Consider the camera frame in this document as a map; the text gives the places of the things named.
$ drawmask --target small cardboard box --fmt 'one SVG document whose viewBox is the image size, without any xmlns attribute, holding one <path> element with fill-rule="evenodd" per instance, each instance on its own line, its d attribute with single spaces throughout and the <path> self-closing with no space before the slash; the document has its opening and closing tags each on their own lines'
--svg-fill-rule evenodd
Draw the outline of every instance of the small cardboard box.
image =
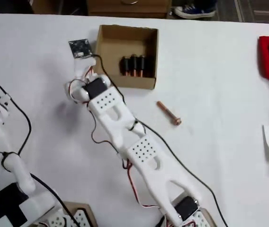
<svg viewBox="0 0 269 227">
<path fill-rule="evenodd" d="M 118 87 L 154 89 L 157 77 L 159 30 L 145 27 L 100 25 L 95 54 L 103 59 L 106 72 Z M 152 59 L 148 77 L 123 76 L 120 61 L 123 56 L 144 55 Z M 104 73 L 97 59 L 97 73 Z"/>
</svg>

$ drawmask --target shoe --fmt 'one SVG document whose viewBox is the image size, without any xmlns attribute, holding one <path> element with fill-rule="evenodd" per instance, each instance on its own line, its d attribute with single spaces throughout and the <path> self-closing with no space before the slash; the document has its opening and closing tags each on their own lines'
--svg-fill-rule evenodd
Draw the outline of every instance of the shoe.
<svg viewBox="0 0 269 227">
<path fill-rule="evenodd" d="M 184 19 L 197 19 L 202 17 L 213 17 L 215 10 L 211 9 L 199 9 L 194 4 L 185 5 L 184 7 L 178 6 L 174 9 L 175 14 Z"/>
</svg>

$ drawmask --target table surface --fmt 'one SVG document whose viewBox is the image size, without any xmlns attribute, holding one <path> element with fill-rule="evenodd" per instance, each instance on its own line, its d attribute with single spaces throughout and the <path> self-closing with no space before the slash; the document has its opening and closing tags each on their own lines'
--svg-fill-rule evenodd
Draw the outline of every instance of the table surface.
<svg viewBox="0 0 269 227">
<path fill-rule="evenodd" d="M 91 141 L 85 107 L 67 100 L 73 78 L 68 41 L 95 45 L 101 24 L 160 30 L 155 90 L 122 88 L 139 119 L 155 128 L 177 156 L 215 191 L 229 226 L 269 226 L 269 81 L 260 76 L 257 40 L 269 24 L 75 16 L 0 15 L 0 84 L 28 114 L 32 135 L 22 158 L 30 171 L 65 201 L 89 203 L 99 226 L 154 226 L 157 209 L 136 202 L 113 149 Z M 155 105 L 166 104 L 183 123 L 174 127 Z M 12 146 L 26 121 L 12 110 Z M 100 125 L 96 138 L 107 138 Z M 143 203 L 153 203 L 137 171 Z M 206 207 L 223 226 L 211 194 L 193 180 Z"/>
</svg>

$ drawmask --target copper screw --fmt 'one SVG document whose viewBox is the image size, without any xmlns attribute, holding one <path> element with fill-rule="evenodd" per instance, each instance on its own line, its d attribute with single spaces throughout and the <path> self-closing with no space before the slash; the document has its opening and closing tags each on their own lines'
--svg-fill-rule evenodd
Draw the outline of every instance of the copper screw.
<svg viewBox="0 0 269 227">
<path fill-rule="evenodd" d="M 179 125 L 182 123 L 181 119 L 179 117 L 176 117 L 161 101 L 157 102 L 157 106 L 160 107 L 161 110 L 163 110 L 172 120 L 172 123 L 174 125 Z"/>
</svg>

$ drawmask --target blue fabric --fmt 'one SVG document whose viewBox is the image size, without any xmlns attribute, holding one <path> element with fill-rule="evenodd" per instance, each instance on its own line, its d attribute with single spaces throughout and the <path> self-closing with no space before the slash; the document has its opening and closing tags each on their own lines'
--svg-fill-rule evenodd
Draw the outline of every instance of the blue fabric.
<svg viewBox="0 0 269 227">
<path fill-rule="evenodd" d="M 201 9 L 201 8 L 197 8 L 197 7 L 183 7 L 183 13 L 187 13 L 187 14 L 202 14 L 202 13 L 211 13 L 214 11 L 213 8 L 209 8 L 209 9 Z"/>
</svg>

